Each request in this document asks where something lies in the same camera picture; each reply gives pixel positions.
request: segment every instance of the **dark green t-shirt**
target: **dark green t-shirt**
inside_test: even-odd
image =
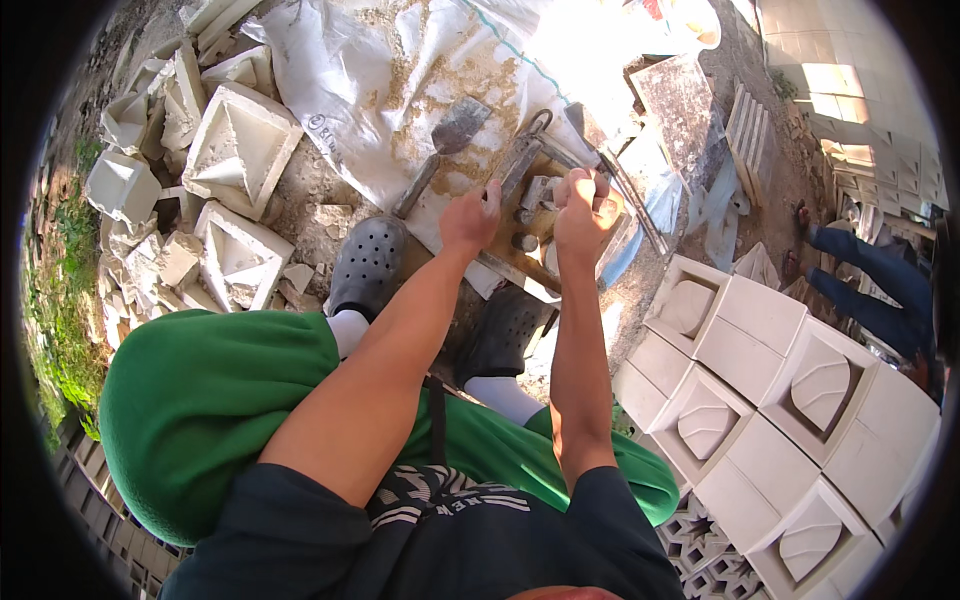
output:
[[[684,597],[619,469],[584,473],[561,513],[456,469],[399,466],[363,511],[291,469],[255,465],[160,598],[502,599],[557,585]]]

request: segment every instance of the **foot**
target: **foot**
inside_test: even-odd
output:
[[[406,240],[407,227],[387,215],[351,229],[333,266],[329,316],[350,309],[372,323],[399,288]]]
[[[805,275],[806,269],[809,267],[805,262],[802,262],[796,252],[792,250],[787,251],[783,255],[783,276],[786,279],[794,279],[797,276]]]
[[[461,351],[453,378],[460,389],[472,377],[516,377],[523,353],[546,309],[543,302],[511,285],[487,301],[473,335]]]

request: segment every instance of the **jeans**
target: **jeans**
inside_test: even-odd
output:
[[[837,312],[852,317],[890,345],[904,359],[913,361],[921,352],[932,364],[933,296],[923,275],[902,258],[858,239],[849,231],[810,226],[810,246],[859,267],[902,308],[860,294],[843,281],[816,267],[806,279],[836,305]]]

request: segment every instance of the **white sock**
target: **white sock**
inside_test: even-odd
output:
[[[516,377],[471,377],[464,392],[521,427],[544,406],[520,389]]]
[[[360,338],[370,328],[367,319],[355,310],[341,310],[328,317],[326,324],[330,325],[330,330],[333,331],[333,339],[337,341],[341,360],[350,356],[360,343]]]

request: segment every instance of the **dirt ground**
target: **dirt ground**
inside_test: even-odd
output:
[[[800,246],[793,227],[791,207],[798,200],[806,199],[808,205],[812,201],[821,215],[828,209],[823,201],[822,174],[818,172],[818,166],[810,166],[811,162],[820,164],[813,159],[819,157],[819,152],[811,142],[791,140],[786,107],[777,97],[764,68],[762,42],[755,28],[730,0],[710,1],[720,17],[722,42],[716,50],[701,53],[700,63],[705,73],[713,78],[715,100],[725,115],[729,114],[733,103],[734,78],[743,82],[754,97],[771,111],[779,147],[770,193],[773,200],[765,208],[754,209],[749,216],[740,218],[734,258],[748,251],[755,242],[761,241],[779,270],[783,252]],[[279,2],[267,0],[254,12],[265,13]],[[75,139],[99,138],[100,113],[106,103],[122,92],[129,77],[152,49],[167,39],[181,35],[177,8],[182,4],[182,0],[130,2],[117,11],[91,42],[89,58],[78,73],[76,85],[65,95],[60,110],[58,134],[53,146],[55,166],[70,164]],[[239,50],[234,48],[230,54]],[[261,222],[295,244],[294,261],[304,262],[311,267],[319,264],[329,267],[325,269],[325,275],[314,276],[307,289],[308,293],[324,300],[329,290],[332,263],[341,241],[331,238],[310,219],[315,204],[349,204],[353,208],[354,223],[379,212],[378,208],[328,168],[320,152],[305,136],[280,178]],[[695,231],[685,230],[686,211],[684,194],[677,229],[674,235],[667,236],[668,244],[671,250],[709,264],[704,250],[706,226]],[[422,264],[429,253],[419,244],[413,246],[411,253],[414,256],[408,262]],[[601,309],[617,315],[617,319],[612,320],[615,331],[608,332],[611,373],[616,372],[633,349],[644,314],[662,279],[665,264],[666,261],[657,256],[649,240],[644,240],[626,273],[611,289],[602,291]],[[483,300],[463,282],[454,322],[435,365],[437,371],[449,373],[452,358],[475,325],[482,306]],[[545,399],[548,373],[532,373],[523,379],[522,385],[535,396]]]

